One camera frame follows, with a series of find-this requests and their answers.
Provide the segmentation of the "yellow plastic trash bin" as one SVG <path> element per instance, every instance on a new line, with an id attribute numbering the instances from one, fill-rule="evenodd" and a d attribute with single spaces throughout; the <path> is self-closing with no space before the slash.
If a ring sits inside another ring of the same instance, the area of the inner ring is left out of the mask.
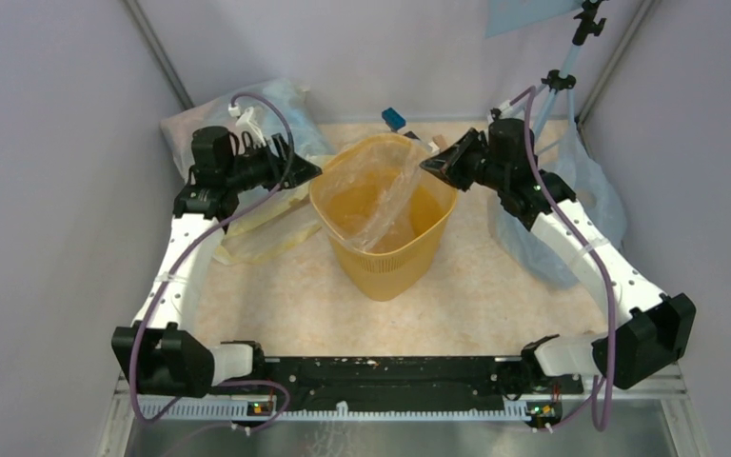
<path id="1" fill-rule="evenodd" d="M 391 300 L 432 265 L 457 191 L 421 169 L 431 155 L 396 133 L 345 148 L 309 184 L 336 259 L 368 298 Z"/>

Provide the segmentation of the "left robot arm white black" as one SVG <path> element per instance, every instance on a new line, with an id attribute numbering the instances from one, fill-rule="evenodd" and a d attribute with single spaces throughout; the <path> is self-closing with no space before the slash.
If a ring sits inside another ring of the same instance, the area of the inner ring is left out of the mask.
<path id="1" fill-rule="evenodd" d="M 192 134 L 191 155 L 160 270 L 132 324 L 113 332 L 111 348 L 136 394 L 201 398 L 227 379 L 255 393 L 267 368 L 256 361 L 254 344 L 209 348 L 193 336 L 200 293 L 228 226 L 322 171 L 297 154 L 291 132 L 265 139 L 201 128 Z"/>

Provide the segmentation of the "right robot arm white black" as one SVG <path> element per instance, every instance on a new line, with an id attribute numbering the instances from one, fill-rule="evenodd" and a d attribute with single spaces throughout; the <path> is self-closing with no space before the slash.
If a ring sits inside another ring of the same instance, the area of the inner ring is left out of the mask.
<path id="1" fill-rule="evenodd" d="M 685 354 L 697 314 L 684 293 L 668 295 L 645 279 L 597 229 L 575 191 L 541 170 L 534 133 L 521 119 L 470 129 L 420 167 L 454 189 L 496 192 L 506 214 L 569 267 L 607 319 L 607 330 L 583 337 L 545 337 L 527 346 L 523 385 L 545 392 L 559 376 L 601 375 L 630 389 Z"/>

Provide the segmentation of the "clear plastic trash bag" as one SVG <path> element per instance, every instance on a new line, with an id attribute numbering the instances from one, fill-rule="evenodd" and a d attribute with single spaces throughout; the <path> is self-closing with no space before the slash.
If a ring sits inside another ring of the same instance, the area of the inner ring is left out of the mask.
<path id="1" fill-rule="evenodd" d="M 332 238 L 373 254 L 409 244 L 415 238 L 411 197 L 428 157 L 420 144 L 395 133 L 368 136 L 339 153 L 309 187 Z"/>

